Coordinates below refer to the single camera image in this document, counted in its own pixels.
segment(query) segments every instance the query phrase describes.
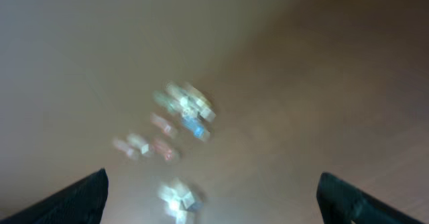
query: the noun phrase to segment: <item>pile of small objects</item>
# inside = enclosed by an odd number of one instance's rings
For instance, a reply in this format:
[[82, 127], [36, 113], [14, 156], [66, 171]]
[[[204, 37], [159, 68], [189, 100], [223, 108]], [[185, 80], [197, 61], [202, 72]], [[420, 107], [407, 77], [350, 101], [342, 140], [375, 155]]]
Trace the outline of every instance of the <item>pile of small objects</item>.
[[[195, 138], [204, 142], [208, 141], [210, 132], [204, 124], [211, 123], [216, 115], [210, 102], [200, 91], [190, 84], [179, 87], [174, 83], [169, 83], [165, 92], [154, 93], [154, 99], [172, 117], [179, 116], [183, 127], [191, 131]], [[165, 117], [152, 113], [150, 120], [169, 139], [177, 136], [178, 128]], [[153, 154], [162, 156], [166, 162], [175, 162], [180, 159], [178, 151], [160, 137], [155, 137], [149, 142], [139, 134], [130, 133], [126, 140], [115, 138], [113, 145], [135, 161], [141, 156], [150, 157]], [[193, 218], [190, 217], [202, 206], [198, 195], [179, 180], [175, 180], [169, 185], [161, 185], [158, 194], [162, 200], [166, 201], [166, 212], [176, 218], [176, 224], [192, 222]]]

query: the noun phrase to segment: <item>black object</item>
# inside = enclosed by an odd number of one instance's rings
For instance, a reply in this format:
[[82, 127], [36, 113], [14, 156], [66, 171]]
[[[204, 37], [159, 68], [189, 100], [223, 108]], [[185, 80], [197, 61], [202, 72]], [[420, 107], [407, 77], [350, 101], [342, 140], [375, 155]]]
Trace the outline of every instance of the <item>black object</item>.
[[0, 224], [99, 224], [109, 180], [99, 170]]
[[421, 224], [329, 173], [323, 173], [317, 202], [325, 224]]

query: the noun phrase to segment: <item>brown surface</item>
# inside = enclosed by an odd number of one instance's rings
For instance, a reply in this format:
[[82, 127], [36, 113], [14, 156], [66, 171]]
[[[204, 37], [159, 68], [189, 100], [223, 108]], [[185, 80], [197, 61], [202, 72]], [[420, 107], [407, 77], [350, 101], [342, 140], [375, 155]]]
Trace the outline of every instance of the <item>brown surface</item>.
[[428, 222], [428, 12], [429, 0], [303, 1], [195, 84], [218, 113], [211, 141], [181, 135], [175, 166], [109, 152], [103, 223], [171, 223], [156, 188], [174, 176], [205, 192], [199, 223], [322, 223], [322, 171]]

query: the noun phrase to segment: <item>cluster of objects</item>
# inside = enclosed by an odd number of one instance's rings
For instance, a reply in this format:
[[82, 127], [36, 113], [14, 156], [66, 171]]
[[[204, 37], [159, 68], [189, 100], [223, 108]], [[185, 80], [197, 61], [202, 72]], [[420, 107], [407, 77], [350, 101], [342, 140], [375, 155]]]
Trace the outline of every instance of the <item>cluster of objects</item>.
[[162, 184], [158, 196], [166, 202], [166, 213], [176, 219], [176, 224], [194, 223], [195, 213], [201, 209], [201, 198], [178, 179]]
[[[216, 115], [212, 105], [200, 91], [190, 84], [179, 87], [169, 83], [165, 91], [154, 93], [154, 100], [164, 107], [171, 117], [178, 117], [182, 126], [195, 138], [208, 141], [210, 131], [206, 124], [211, 123]], [[173, 140], [179, 133], [179, 129], [171, 121], [157, 113], [151, 114], [150, 121], [168, 139]], [[158, 136], [147, 141], [137, 133], [130, 133], [126, 139], [115, 138], [113, 145], [135, 161], [142, 156], [151, 157], [154, 154], [162, 156], [166, 162], [180, 159], [177, 149]], [[195, 212], [202, 206], [198, 195], [179, 180], [162, 184], [158, 194], [166, 202], [166, 213], [176, 218], [176, 224], [193, 223]]]

